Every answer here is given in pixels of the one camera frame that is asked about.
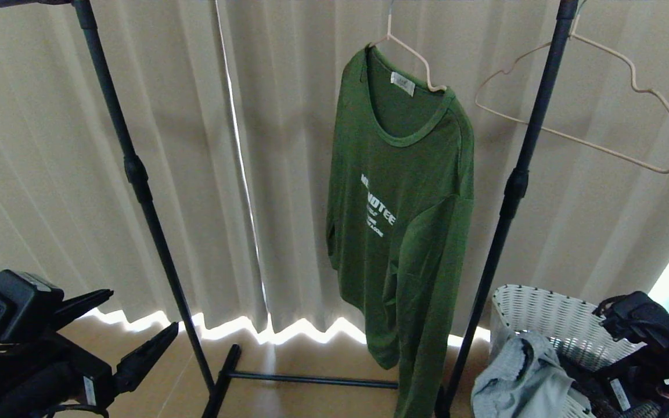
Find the black horizontal bar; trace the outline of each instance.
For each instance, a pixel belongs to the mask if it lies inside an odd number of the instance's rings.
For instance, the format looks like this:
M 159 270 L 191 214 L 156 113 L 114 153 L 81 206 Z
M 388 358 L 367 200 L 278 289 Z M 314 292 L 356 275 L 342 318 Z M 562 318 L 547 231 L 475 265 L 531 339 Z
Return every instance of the black horizontal bar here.
M 380 389 L 396 389 L 399 385 L 395 381 L 370 379 L 340 379 L 336 377 L 292 376 L 285 374 L 264 374 L 250 372 L 229 372 L 228 376 L 237 379 L 295 381 L 295 383 L 337 384 L 339 386 L 377 387 Z

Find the laundry basket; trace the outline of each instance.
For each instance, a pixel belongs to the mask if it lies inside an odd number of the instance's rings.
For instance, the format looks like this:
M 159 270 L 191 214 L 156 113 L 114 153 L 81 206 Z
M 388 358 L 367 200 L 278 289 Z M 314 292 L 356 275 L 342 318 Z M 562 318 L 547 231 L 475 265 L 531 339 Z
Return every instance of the laundry basket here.
M 595 305 L 552 291 L 519 285 L 505 285 L 492 296 L 492 355 L 510 333 L 536 331 L 563 354 L 588 370 L 597 370 L 623 359 L 639 348 L 628 341 L 613 341 L 592 314 Z M 589 409 L 567 397 L 564 418 L 592 418 Z

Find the beige curtain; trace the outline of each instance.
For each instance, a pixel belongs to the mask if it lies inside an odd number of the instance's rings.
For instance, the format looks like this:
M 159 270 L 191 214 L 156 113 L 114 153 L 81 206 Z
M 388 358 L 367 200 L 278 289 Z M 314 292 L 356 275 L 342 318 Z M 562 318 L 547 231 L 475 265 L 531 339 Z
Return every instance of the beige curtain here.
M 335 103 L 343 67 L 385 33 L 388 2 L 220 0 L 260 269 L 276 330 L 299 318 L 323 330 L 361 316 L 340 301 L 323 238 Z M 476 88 L 550 39 L 557 2 L 396 2 L 393 31 L 450 85 L 476 130 L 476 206 L 454 333 L 465 328 L 524 126 L 480 111 Z M 669 98 L 669 2 L 595 2 L 579 33 L 617 48 L 640 85 Z M 422 64 L 382 44 L 402 69 Z M 484 101 L 528 117 L 546 53 L 494 80 Z M 570 42 L 546 124 L 669 164 L 669 119 L 627 87 L 627 67 Z M 531 185 L 495 284 L 522 283 L 600 301 L 648 290 L 669 260 L 669 176 L 542 134 Z
M 340 73 L 383 35 L 388 3 L 219 0 L 218 16 L 213 2 L 93 5 L 181 280 L 206 325 L 247 315 L 261 327 L 266 310 L 276 330 L 300 318 L 320 330 L 341 316 L 360 325 L 360 314 L 338 296 L 323 225 Z M 476 206 L 454 318 L 459 335 L 525 132 L 480 111 L 473 95 L 491 72 L 550 39 L 557 6 L 395 3 L 394 33 L 428 59 L 435 82 L 456 91 L 476 131 Z M 640 85 L 669 99 L 669 2 L 590 0 L 578 31 L 626 53 Z M 424 77 L 416 59 L 389 43 L 383 50 Z M 493 80 L 483 101 L 528 117 L 545 59 L 537 53 Z M 576 41 L 546 124 L 669 164 L 664 111 L 629 90 L 622 63 Z M 542 133 L 495 284 L 599 301 L 648 290 L 668 260 L 669 175 Z M 72 292 L 112 287 L 110 307 L 130 318 L 173 310 L 67 6 L 0 10 L 4 267 L 42 273 Z
M 194 312 L 207 326 L 267 313 L 213 8 L 95 2 L 104 50 Z M 70 6 L 0 10 L 0 268 L 106 311 L 177 318 Z

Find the round neckline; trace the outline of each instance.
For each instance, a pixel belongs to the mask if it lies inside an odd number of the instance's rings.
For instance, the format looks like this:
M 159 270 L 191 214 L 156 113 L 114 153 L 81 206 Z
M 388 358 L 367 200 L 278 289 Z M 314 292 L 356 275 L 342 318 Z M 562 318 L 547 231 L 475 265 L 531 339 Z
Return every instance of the round neckline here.
M 364 93 L 366 95 L 366 101 L 368 103 L 367 106 L 367 111 L 369 113 L 369 119 L 371 120 L 371 123 L 373 124 L 374 128 L 376 129 L 376 132 L 379 133 L 379 136 L 382 138 L 382 140 L 385 140 L 387 143 L 393 146 L 409 146 L 413 145 L 417 141 L 421 140 L 427 134 L 429 134 L 435 126 L 438 124 L 438 122 L 443 119 L 443 115 L 445 112 L 448 110 L 449 104 L 451 104 L 451 101 L 456 97 L 454 94 L 454 91 L 451 89 L 451 87 L 448 87 L 445 92 L 442 93 L 443 95 L 443 100 L 440 102 L 438 107 L 436 108 L 435 112 L 433 112 L 433 115 L 430 117 L 430 119 L 425 122 L 424 125 L 422 125 L 419 129 L 417 129 L 415 132 L 406 135 L 406 136 L 401 136 L 397 137 L 394 135 L 391 135 L 388 133 L 385 129 L 383 129 L 383 126 L 380 124 L 379 120 L 376 118 L 376 114 L 374 111 L 374 106 L 373 102 L 371 100 L 371 85 L 368 80 L 368 52 L 373 50 L 374 52 L 374 57 L 377 58 L 377 60 L 380 62 L 380 64 L 383 65 L 384 68 L 388 69 L 389 71 L 395 71 L 398 74 L 400 74 L 402 77 L 405 77 L 411 82 L 415 83 L 415 87 L 420 88 L 424 90 L 425 92 L 430 92 L 430 89 L 427 87 L 427 83 L 424 82 L 423 80 L 418 79 L 417 77 L 412 76 L 412 74 L 409 74 L 404 71 L 400 71 L 396 66 L 394 66 L 388 58 L 383 55 L 379 48 L 371 45 L 367 45 L 364 50 L 362 50 L 363 53 L 363 72 L 364 72 L 364 81 L 363 81 L 363 86 L 364 86 Z

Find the green shirt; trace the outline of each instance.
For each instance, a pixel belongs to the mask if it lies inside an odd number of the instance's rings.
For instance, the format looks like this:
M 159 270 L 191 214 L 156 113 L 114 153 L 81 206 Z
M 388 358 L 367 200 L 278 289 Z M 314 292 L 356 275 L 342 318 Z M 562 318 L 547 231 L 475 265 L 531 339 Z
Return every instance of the green shirt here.
M 337 103 L 327 245 L 369 351 L 399 363 L 395 416 L 432 416 L 472 206 L 472 125 L 454 92 L 359 51 Z

